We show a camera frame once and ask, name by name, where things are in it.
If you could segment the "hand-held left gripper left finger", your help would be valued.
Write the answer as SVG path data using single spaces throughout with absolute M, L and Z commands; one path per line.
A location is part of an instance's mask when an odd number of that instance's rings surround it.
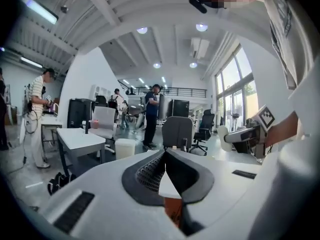
M 167 216 L 164 207 L 137 203 L 122 185 L 126 168 L 154 154 L 155 151 L 148 151 L 93 167 L 53 194 L 39 213 L 53 224 L 83 192 L 87 192 L 94 197 L 71 229 L 70 237 L 81 240 L 183 239 L 183 233 Z

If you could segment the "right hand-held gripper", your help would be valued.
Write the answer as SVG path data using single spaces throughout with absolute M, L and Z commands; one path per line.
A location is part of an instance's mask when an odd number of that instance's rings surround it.
M 238 153 L 264 159 L 266 137 L 275 120 L 271 110 L 264 105 L 253 117 L 246 120 L 246 125 L 242 129 L 229 132 L 224 125 L 221 125 L 217 129 L 220 146 L 226 152 L 235 149 Z

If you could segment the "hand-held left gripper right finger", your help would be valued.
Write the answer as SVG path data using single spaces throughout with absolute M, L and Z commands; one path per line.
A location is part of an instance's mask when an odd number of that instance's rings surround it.
M 248 240 L 255 203 L 242 203 L 261 165 L 165 152 L 166 172 L 181 196 L 180 227 L 164 230 L 166 240 Z

